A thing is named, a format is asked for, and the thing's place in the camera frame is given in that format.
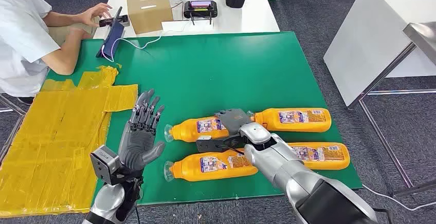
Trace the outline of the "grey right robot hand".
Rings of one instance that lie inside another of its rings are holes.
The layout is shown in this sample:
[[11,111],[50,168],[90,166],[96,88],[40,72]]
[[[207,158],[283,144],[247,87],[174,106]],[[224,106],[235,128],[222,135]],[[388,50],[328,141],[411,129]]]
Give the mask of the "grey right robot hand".
[[229,135],[235,135],[239,129],[252,122],[251,118],[240,108],[224,109],[214,114],[228,130]]

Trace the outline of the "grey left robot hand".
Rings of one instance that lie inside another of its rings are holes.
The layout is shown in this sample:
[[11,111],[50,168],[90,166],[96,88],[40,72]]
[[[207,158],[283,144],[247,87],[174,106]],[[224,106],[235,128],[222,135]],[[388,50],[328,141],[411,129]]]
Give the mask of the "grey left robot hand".
[[141,93],[125,124],[118,150],[121,175],[142,175],[145,166],[158,158],[165,148],[164,142],[155,142],[158,122],[165,106],[156,107],[160,96],[154,96],[154,92],[150,89]]

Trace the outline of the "person's left hand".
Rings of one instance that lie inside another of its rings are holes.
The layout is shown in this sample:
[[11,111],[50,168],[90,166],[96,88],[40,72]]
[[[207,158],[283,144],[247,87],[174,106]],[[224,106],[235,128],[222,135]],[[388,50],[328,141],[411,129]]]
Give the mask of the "person's left hand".
[[95,22],[95,17],[110,18],[110,10],[112,7],[106,3],[99,3],[86,11],[78,14],[78,21],[85,25],[99,27],[99,22]]

